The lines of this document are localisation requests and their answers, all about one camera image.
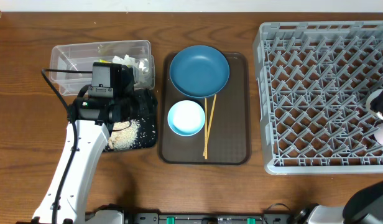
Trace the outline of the light blue bowl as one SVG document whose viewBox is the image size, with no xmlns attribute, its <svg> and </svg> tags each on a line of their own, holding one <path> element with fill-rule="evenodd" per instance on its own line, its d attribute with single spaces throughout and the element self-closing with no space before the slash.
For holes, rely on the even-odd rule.
<svg viewBox="0 0 383 224">
<path fill-rule="evenodd" d="M 205 111 L 195 101 L 182 100 L 175 103 L 168 112 L 170 129 L 179 136 L 189 137 L 200 132 L 205 125 Z"/>
</svg>

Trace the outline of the yellow green snack wrapper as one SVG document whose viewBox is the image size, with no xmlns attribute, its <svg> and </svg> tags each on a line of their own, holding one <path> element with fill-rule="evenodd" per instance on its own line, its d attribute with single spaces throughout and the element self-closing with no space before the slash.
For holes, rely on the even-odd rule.
<svg viewBox="0 0 383 224">
<path fill-rule="evenodd" d="M 99 59 L 98 62 L 99 62 L 99 63 L 112 63 L 112 62 L 110 62 L 110 61 L 103 60 L 103 59 Z"/>
</svg>

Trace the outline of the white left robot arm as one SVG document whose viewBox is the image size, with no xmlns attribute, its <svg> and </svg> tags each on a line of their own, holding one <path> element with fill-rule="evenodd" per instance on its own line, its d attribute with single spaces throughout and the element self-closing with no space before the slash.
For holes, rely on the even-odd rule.
<svg viewBox="0 0 383 224">
<path fill-rule="evenodd" d="M 124 213 L 102 210 L 86 217 L 86 203 L 99 158 L 108 145 L 115 123 L 147 116 L 150 100 L 134 93 L 136 68 L 95 62 L 92 82 L 82 87 L 68 104 L 67 135 L 62 155 L 48 191 L 31 223 L 124 223 Z"/>
</svg>

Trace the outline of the white tissue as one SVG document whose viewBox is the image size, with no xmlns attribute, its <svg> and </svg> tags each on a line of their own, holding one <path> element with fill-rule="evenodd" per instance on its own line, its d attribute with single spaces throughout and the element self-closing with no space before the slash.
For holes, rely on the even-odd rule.
<svg viewBox="0 0 383 224">
<path fill-rule="evenodd" d="M 136 84 L 148 85 L 151 82 L 150 63 L 147 58 L 137 59 L 129 55 L 125 55 L 124 58 L 114 56 L 112 62 L 132 68 Z"/>
</svg>

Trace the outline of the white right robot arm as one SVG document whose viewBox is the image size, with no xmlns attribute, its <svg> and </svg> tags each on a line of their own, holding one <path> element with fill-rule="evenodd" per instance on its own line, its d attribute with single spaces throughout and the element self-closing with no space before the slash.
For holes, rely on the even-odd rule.
<svg viewBox="0 0 383 224">
<path fill-rule="evenodd" d="M 383 89 L 372 92 L 366 100 L 366 108 L 383 120 Z M 377 125 L 374 138 L 383 146 L 383 123 Z M 383 223 L 383 181 L 355 193 L 344 207 L 315 205 L 301 210 L 289 223 L 347 224 Z"/>
</svg>

